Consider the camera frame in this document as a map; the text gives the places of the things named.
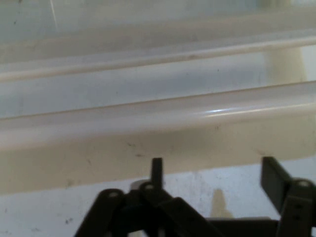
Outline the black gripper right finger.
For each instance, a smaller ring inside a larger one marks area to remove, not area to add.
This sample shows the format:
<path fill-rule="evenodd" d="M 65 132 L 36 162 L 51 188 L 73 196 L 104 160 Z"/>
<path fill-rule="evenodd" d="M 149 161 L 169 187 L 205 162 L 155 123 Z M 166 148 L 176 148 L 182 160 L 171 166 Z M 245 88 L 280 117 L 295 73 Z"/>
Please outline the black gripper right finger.
<path fill-rule="evenodd" d="M 263 157 L 261 187 L 280 214 L 277 237 L 310 237 L 316 226 L 316 185 L 292 177 L 274 157 Z"/>

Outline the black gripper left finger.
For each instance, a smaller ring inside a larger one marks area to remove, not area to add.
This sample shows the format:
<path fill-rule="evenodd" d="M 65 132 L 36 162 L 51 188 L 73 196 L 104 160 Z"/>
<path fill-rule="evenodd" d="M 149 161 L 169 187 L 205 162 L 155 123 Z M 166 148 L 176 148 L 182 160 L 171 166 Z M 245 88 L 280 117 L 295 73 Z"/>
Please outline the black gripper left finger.
<path fill-rule="evenodd" d="M 135 190 L 101 191 L 75 233 L 77 237 L 221 237 L 223 234 L 182 198 L 163 189 L 163 161 L 152 159 L 151 176 Z"/>

